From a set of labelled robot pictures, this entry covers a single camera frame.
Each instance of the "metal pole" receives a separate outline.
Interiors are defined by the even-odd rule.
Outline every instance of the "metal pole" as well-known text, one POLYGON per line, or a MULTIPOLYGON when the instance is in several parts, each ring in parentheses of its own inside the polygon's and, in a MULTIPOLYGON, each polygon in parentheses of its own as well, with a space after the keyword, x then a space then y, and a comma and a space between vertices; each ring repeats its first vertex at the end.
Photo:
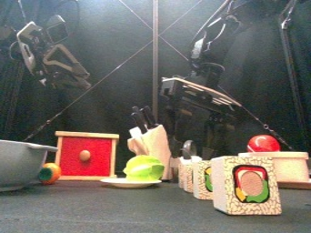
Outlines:
POLYGON ((152 88, 153 88, 153 94, 152 94, 152 112, 155 116, 155 120, 157 120, 157 53, 159 53, 159 46, 157 46, 157 37, 159 37, 159 31, 157 31, 157 0, 153 0, 153 74, 152 74, 152 88))

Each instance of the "drawer knob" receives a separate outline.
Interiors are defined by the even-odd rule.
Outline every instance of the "drawer knob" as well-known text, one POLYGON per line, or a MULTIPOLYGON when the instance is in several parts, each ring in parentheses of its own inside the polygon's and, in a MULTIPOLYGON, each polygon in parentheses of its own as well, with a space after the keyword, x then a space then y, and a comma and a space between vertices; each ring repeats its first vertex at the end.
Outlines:
POLYGON ((89 153, 89 151, 88 150, 83 150, 81 152, 80 152, 80 160, 83 161, 83 162, 87 162, 88 160, 89 160, 89 158, 91 158, 91 153, 89 153))

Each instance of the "white container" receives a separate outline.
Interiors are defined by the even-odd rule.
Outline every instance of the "white container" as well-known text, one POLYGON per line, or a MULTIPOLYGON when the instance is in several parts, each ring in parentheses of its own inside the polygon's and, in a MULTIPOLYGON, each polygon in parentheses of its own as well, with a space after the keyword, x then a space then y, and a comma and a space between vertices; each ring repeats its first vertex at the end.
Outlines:
POLYGON ((239 153, 240 157, 271 157, 279 182, 308 182, 308 168, 306 152, 250 152, 239 153))
POLYGON ((57 148, 0 140, 0 192, 21 189, 37 180, 48 151, 57 148))

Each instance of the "toy tomato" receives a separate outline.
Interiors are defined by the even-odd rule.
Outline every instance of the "toy tomato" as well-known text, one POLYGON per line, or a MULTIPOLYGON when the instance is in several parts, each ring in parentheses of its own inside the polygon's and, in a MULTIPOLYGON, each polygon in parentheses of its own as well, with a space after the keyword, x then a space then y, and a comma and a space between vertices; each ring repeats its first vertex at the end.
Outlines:
POLYGON ((44 185, 52 185, 61 176, 61 168, 55 163, 45 163, 39 173, 39 180, 44 185))
POLYGON ((250 139, 248 152, 279 151, 278 140, 270 135, 258 135, 250 139))

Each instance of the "white plate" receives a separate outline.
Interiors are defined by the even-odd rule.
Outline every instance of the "white plate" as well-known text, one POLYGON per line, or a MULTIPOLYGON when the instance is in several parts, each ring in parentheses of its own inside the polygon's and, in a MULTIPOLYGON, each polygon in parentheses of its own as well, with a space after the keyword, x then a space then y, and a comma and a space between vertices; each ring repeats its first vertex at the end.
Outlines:
POLYGON ((148 187, 153 184, 159 184, 161 181, 128 181, 125 178, 104 178, 101 182, 115 187, 148 187))

